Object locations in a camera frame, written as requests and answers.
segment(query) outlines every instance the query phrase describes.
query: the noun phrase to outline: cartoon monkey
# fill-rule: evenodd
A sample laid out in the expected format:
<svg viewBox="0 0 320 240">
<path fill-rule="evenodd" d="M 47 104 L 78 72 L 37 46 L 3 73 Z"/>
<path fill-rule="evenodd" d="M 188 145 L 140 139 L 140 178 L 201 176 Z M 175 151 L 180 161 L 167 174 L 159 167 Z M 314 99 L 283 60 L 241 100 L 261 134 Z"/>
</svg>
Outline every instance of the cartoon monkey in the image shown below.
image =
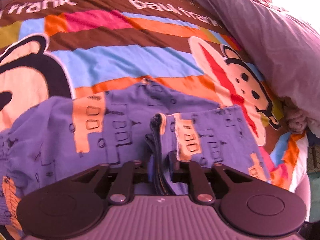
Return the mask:
<svg viewBox="0 0 320 240">
<path fill-rule="evenodd" d="M 257 76 L 233 49 L 222 45 L 221 50 L 227 58 L 225 60 L 227 66 L 232 68 L 230 71 L 232 71 L 234 80 L 231 80 L 231 82 L 237 90 L 238 95 L 252 102 L 255 105 L 256 111 L 263 113 L 275 130 L 279 129 L 281 125 L 279 125 L 272 113 L 272 101 Z"/>
<path fill-rule="evenodd" d="M 73 98 L 67 72 L 48 46 L 46 35 L 33 34 L 0 55 L 0 131 L 49 97 Z"/>
</svg>

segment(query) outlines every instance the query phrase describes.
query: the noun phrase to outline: colorful bed sheet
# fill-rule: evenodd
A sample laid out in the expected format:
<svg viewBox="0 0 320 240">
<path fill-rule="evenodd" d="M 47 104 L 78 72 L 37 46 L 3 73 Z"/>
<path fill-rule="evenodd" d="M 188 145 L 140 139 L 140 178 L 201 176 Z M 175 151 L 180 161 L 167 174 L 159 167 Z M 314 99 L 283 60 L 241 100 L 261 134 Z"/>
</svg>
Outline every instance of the colorful bed sheet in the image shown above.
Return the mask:
<svg viewBox="0 0 320 240">
<path fill-rule="evenodd" d="M 0 11 L 0 55 L 0 130 L 51 96 L 89 97 L 148 77 L 239 105 L 270 183 L 291 191 L 299 183 L 305 134 L 288 132 L 246 52 L 191 0 L 12 0 Z"/>
</svg>

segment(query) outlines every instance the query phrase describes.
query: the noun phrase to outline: folded garment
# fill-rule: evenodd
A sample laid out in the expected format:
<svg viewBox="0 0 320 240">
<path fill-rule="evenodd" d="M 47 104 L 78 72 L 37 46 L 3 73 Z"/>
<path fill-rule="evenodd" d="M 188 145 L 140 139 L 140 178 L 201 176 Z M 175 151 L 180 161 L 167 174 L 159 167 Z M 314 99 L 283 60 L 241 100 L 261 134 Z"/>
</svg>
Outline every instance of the folded garment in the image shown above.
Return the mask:
<svg viewBox="0 0 320 240">
<path fill-rule="evenodd" d="M 148 161 L 144 138 L 156 113 L 218 107 L 150 80 L 87 98 L 49 98 L 0 133 L 0 224 L 19 229 L 18 202 L 48 184 L 99 163 L 119 167 L 131 160 Z M 143 185 L 136 193 L 155 193 L 153 185 Z"/>
<path fill-rule="evenodd" d="M 178 160 L 193 160 L 203 167 L 223 163 L 269 180 L 268 169 L 237 105 L 203 112 L 156 114 L 150 127 L 152 134 L 147 136 L 147 143 L 154 153 L 150 171 L 158 194 L 188 193 L 186 184 L 170 180 L 170 152 Z"/>
</svg>

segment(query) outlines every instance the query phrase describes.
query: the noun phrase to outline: monkey nostril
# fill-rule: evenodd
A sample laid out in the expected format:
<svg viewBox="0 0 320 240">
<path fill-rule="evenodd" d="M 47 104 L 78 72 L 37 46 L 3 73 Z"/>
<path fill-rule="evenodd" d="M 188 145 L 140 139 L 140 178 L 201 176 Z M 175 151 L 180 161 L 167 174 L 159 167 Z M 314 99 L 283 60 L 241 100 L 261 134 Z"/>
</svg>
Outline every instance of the monkey nostril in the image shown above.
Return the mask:
<svg viewBox="0 0 320 240">
<path fill-rule="evenodd" d="M 0 111 L 2 111 L 2 109 L 10 103 L 12 99 L 12 93 L 11 92 L 2 92 L 0 93 Z"/>
</svg>

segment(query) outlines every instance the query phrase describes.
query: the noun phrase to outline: ribbed surface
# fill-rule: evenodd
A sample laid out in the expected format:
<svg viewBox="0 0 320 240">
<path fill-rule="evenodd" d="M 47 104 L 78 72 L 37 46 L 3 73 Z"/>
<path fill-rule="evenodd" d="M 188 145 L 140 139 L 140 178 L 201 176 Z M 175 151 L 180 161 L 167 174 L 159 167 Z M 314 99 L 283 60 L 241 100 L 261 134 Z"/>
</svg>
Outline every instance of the ribbed surface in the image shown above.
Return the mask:
<svg viewBox="0 0 320 240">
<path fill-rule="evenodd" d="M 136 196 L 112 207 L 89 233 L 73 240 L 251 240 L 227 227 L 212 207 L 188 196 Z M 301 240 L 297 236 L 283 238 Z M 25 240 L 38 240 L 28 236 Z"/>
</svg>

